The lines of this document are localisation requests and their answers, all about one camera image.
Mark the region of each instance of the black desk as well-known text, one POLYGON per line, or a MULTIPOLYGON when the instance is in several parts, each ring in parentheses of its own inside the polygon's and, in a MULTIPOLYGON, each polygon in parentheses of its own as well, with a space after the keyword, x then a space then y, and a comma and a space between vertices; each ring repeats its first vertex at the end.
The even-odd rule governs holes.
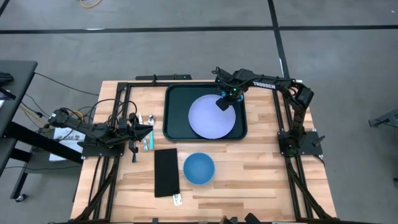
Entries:
MULTIPOLYGON (((17 141, 30 144, 77 164, 83 163, 79 152, 12 121, 33 79, 36 66, 37 62, 32 61, 0 60, 0 72, 10 73, 14 77, 13 82, 2 87, 16 96, 15 100, 5 101, 0 108, 0 176, 9 158, 26 162, 25 167, 32 159, 32 151, 25 152, 15 148, 17 141)), ((19 195, 26 176, 27 173, 23 169, 11 198, 19 195)))

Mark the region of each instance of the blue bowl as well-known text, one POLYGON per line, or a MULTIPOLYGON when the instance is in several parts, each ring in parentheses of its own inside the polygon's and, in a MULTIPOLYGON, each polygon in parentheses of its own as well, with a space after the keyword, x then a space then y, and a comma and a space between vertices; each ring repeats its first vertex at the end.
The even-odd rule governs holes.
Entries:
POLYGON ((195 152, 184 162, 185 178, 196 185, 205 185, 214 177, 216 167, 208 154, 195 152))

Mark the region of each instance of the utensil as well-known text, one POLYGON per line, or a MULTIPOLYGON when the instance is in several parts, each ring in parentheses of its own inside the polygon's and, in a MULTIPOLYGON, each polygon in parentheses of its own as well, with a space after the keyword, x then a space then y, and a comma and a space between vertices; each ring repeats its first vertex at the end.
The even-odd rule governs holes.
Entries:
MULTIPOLYGON (((148 124, 154 126, 155 125, 155 116, 149 115, 148 124)), ((154 150, 154 131, 149 133, 149 150, 154 150)))
POLYGON ((183 165, 185 178, 196 185, 209 183, 215 174, 214 161, 208 154, 195 152, 188 156, 183 165))
POLYGON ((225 111, 219 109, 216 101, 220 98, 218 95, 201 96, 192 103, 189 109, 189 124, 193 131, 203 138, 222 138, 235 125, 235 109, 233 106, 225 111))
MULTIPOLYGON (((138 123, 139 124, 144 124, 144 122, 142 121, 141 113, 139 113, 139 116, 138 116, 138 123)), ((143 142, 144 142, 144 151, 148 151, 148 145, 147 145, 147 138, 146 137, 144 137, 143 142)))

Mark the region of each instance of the concrete floor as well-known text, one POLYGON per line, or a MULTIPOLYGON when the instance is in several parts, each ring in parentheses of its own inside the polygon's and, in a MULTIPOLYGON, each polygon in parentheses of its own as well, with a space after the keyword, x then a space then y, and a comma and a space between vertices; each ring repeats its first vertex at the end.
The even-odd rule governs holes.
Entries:
MULTIPOLYGON (((281 26, 398 24, 396 1, 284 0, 275 1, 275 8, 281 26)), ((0 29, 271 24, 263 0, 104 0, 93 9, 82 8, 77 0, 10 0, 0 17, 0 29)), ((315 92, 311 111, 318 131, 326 135, 326 171, 337 214, 344 220, 396 223, 398 190, 392 178, 398 177, 398 130, 370 128, 368 119, 397 108, 397 39, 398 30, 282 32, 290 76, 315 92)), ((98 92, 103 80, 153 73, 214 78, 210 71, 216 66, 280 75, 272 31, 0 35, 0 59, 36 60, 38 72, 91 92, 98 92)), ((94 96, 41 77, 34 78, 28 94, 48 113, 96 102, 94 96)), ((24 102, 34 107, 30 99, 24 102)), ((14 120, 36 129, 21 112, 14 120)), ((15 203, 9 194, 18 173, 8 169, 0 178, 1 223, 69 218, 78 173, 29 175, 23 192, 30 198, 15 203)))

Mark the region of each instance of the wooden tabletop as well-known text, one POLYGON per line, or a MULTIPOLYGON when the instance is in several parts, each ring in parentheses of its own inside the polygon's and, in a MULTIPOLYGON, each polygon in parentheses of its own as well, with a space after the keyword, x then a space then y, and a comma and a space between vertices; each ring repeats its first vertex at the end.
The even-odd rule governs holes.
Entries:
MULTIPOLYGON (((117 84, 117 81, 103 82, 99 100, 114 98, 117 84)), ((285 162, 279 154, 276 136, 279 127, 272 92, 251 88, 245 93, 248 134, 243 140, 206 143, 172 142, 164 137, 162 127, 166 89, 134 87, 130 100, 136 103, 144 120, 150 114, 156 117, 155 150, 177 148, 183 204, 175 206, 172 197, 154 197, 154 153, 144 152, 142 143, 138 143, 140 153, 137 154, 136 163, 131 162, 132 153, 127 147, 121 157, 111 221, 151 222, 152 218, 157 217, 160 222, 219 222, 223 215, 238 217, 242 221, 250 212, 261 221, 294 220, 285 162), (216 166, 213 180, 204 186, 190 184, 182 172, 184 160, 197 151, 209 154, 216 166)), ((99 104, 94 121, 106 121, 112 108, 112 101, 99 104)), ((130 106, 128 112, 133 111, 134 107, 130 106)), ((282 112, 282 116, 287 127, 285 113, 282 112)), ((309 110, 304 126, 306 129, 313 128, 309 110)), ((335 216, 323 164, 313 156, 302 156, 302 160, 309 191, 327 213, 335 216)), ((87 206, 96 161, 96 157, 84 161, 71 218, 75 218, 87 206)), ((304 217, 302 194, 298 189, 297 192, 304 217)), ((100 217, 104 217, 107 198, 106 192, 100 217)))

